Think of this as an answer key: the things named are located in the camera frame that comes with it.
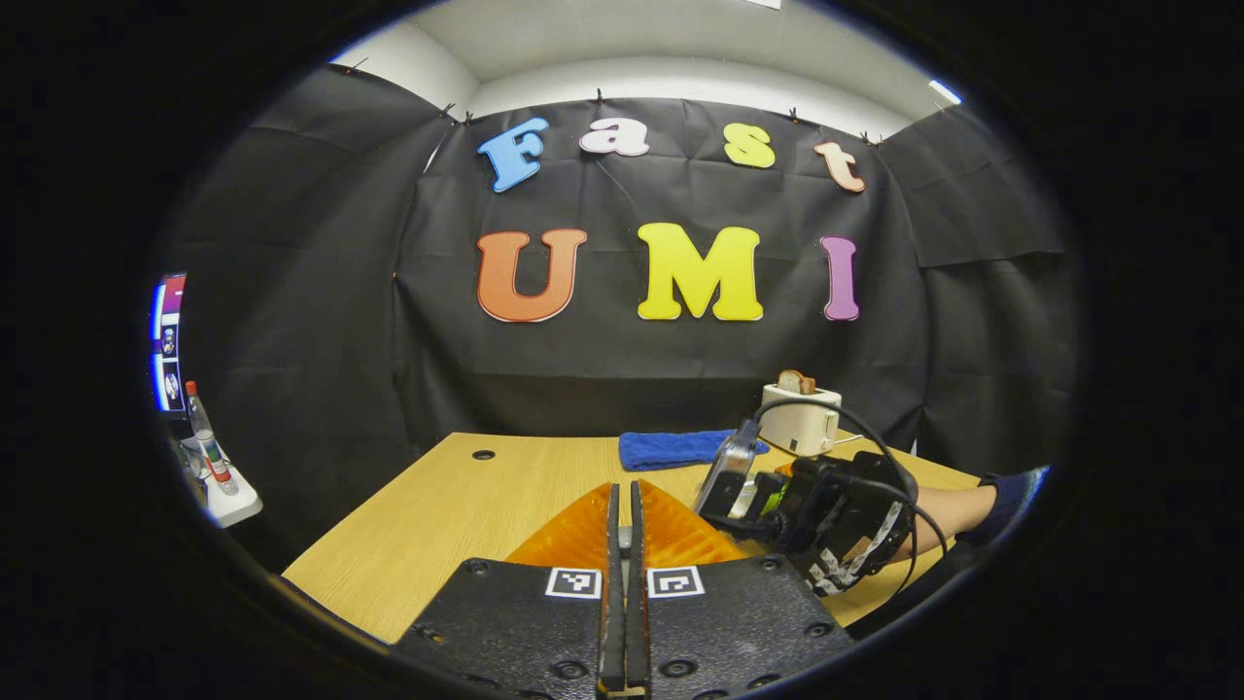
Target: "white toaster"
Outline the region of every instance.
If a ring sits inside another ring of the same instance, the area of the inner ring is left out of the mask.
[[[797,394],[778,389],[776,384],[765,385],[760,405],[764,407],[779,399],[809,399],[825,407],[841,407],[842,397],[824,389],[814,394]],[[770,445],[780,448],[800,458],[824,455],[833,449],[833,439],[838,434],[838,413],[810,404],[778,407],[760,417],[760,438]]]

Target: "letter m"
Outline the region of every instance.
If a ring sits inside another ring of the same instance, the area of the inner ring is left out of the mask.
[[[754,251],[756,231],[726,226],[717,234],[708,256],[699,251],[683,226],[654,223],[639,226],[639,237],[648,244],[648,297],[639,303],[644,318],[677,318],[683,307],[674,301],[674,282],[697,318],[704,315],[713,291],[722,293],[713,303],[713,315],[728,321],[754,321],[764,307],[756,301]]]

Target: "monitor screen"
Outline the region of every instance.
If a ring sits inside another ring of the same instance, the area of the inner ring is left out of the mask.
[[[184,290],[185,272],[165,274],[152,301],[152,385],[156,405],[173,418],[185,415],[185,385],[178,363]]]

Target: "sleeve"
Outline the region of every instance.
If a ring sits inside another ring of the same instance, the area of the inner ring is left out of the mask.
[[[998,490],[998,500],[994,507],[973,530],[959,533],[955,540],[970,545],[988,545],[998,538],[1013,522],[1019,520],[1028,510],[1029,504],[1041,489],[1045,475],[1050,471],[1049,465],[1028,472],[986,479],[982,486],[993,486]]]

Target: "black cable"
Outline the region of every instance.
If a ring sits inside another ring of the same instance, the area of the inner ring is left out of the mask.
[[[814,402],[811,399],[804,399],[804,398],[779,399],[776,402],[770,402],[769,404],[765,404],[764,407],[756,409],[756,413],[755,413],[755,415],[751,417],[751,420],[754,420],[754,421],[756,421],[759,424],[760,423],[760,418],[764,417],[770,410],[776,409],[778,407],[790,407],[790,405],[794,405],[794,404],[802,404],[802,405],[807,405],[807,407],[820,407],[820,408],[826,409],[829,412],[842,414],[851,423],[853,423],[857,426],[860,426],[860,433],[862,433],[865,435],[865,438],[867,438],[868,440],[873,441],[877,445],[877,448],[881,450],[881,454],[884,455],[887,460],[889,460],[889,464],[893,465],[893,467],[896,470],[899,470],[899,471],[902,471],[904,474],[907,472],[907,469],[904,469],[902,465],[898,464],[898,460],[894,459],[894,454],[891,453],[889,448],[886,446],[886,441],[882,440],[881,436],[878,436],[875,430],[872,430],[871,428],[868,428],[868,424],[863,423],[863,419],[861,419],[860,417],[855,415],[853,413],[843,409],[842,407],[833,407],[833,405],[830,405],[830,404],[824,404],[821,402]],[[913,506],[916,505],[916,495],[914,494],[908,494],[906,500],[909,501],[909,502],[912,502]]]
[[[907,561],[909,562],[907,564],[907,576],[903,577],[903,583],[899,583],[898,588],[896,588],[894,592],[889,594],[889,598],[893,598],[894,596],[898,596],[899,593],[902,593],[903,589],[907,588],[907,582],[912,581],[912,574],[916,573],[916,552],[918,552],[918,550],[916,548],[916,516],[913,515],[912,516],[912,553],[911,553],[909,557],[907,557]]]
[[[924,522],[927,522],[929,527],[933,528],[933,533],[937,535],[937,541],[942,546],[943,557],[945,557],[945,555],[949,552],[949,547],[945,543],[945,535],[942,533],[942,528],[938,527],[935,522],[933,522],[933,518],[924,511],[924,509],[921,509],[919,506],[913,504],[902,491],[894,489],[893,486],[889,486],[888,484],[872,481],[870,479],[860,479],[843,474],[831,474],[826,476],[827,479],[831,479],[833,481],[837,481],[838,484],[843,484],[847,486],[863,486],[876,491],[884,491],[889,496],[894,497],[894,500],[898,501],[899,504],[911,507],[917,516],[924,518]],[[916,521],[912,521],[912,552],[916,552]]]
[[[764,417],[765,413],[770,412],[771,409],[776,409],[778,407],[790,407],[790,405],[795,405],[795,404],[809,405],[809,407],[821,407],[821,408],[824,408],[826,410],[836,412],[836,413],[846,417],[847,420],[850,420],[851,423],[853,423],[857,426],[860,426],[860,433],[862,433],[865,435],[865,438],[867,438],[868,440],[873,441],[873,444],[877,445],[877,449],[881,450],[881,454],[884,455],[884,458],[887,460],[889,460],[889,464],[894,467],[896,471],[899,471],[902,474],[907,474],[908,476],[911,476],[911,474],[907,472],[907,469],[903,467],[901,464],[898,464],[898,460],[894,459],[893,453],[889,451],[889,448],[886,446],[886,443],[881,439],[881,436],[877,435],[877,433],[875,430],[872,430],[871,428],[868,428],[868,424],[863,423],[863,420],[860,417],[855,415],[852,412],[848,412],[848,410],[843,409],[842,407],[833,407],[833,405],[830,405],[830,404],[824,404],[821,402],[814,402],[811,399],[802,399],[802,398],[778,399],[776,402],[770,402],[769,404],[765,404],[764,407],[760,407],[760,409],[758,409],[756,413],[753,415],[753,420],[759,424],[760,423],[760,418]],[[938,545],[942,546],[942,556],[943,557],[947,556],[947,553],[949,552],[949,547],[947,547],[947,543],[945,543],[945,535],[942,533],[942,528],[938,527],[938,525],[933,521],[933,518],[927,512],[924,512],[923,509],[921,509],[919,506],[916,505],[916,496],[917,495],[914,495],[914,494],[903,494],[902,491],[894,489],[893,486],[889,486],[888,484],[882,484],[880,481],[871,481],[871,480],[863,480],[863,479],[856,479],[856,477],[846,477],[843,475],[840,475],[840,476],[841,476],[841,479],[850,480],[852,484],[860,484],[860,485],[865,485],[865,486],[880,487],[881,490],[891,494],[892,496],[897,495],[898,496],[898,501],[901,504],[903,504],[904,506],[911,507],[913,513],[916,513],[917,516],[924,518],[924,522],[927,522],[929,525],[929,527],[933,528],[933,533],[937,535],[937,538],[938,538]],[[916,573],[916,557],[917,557],[917,552],[918,552],[918,550],[917,550],[916,532],[917,532],[916,520],[913,518],[912,520],[912,536],[911,536],[912,537],[912,556],[909,558],[911,564],[908,564],[908,567],[907,567],[907,576],[903,577],[903,583],[901,583],[898,586],[898,589],[896,589],[893,593],[889,594],[891,598],[893,598],[894,596],[898,596],[898,593],[901,591],[903,591],[903,588],[907,587],[907,582],[911,581],[912,574]]]

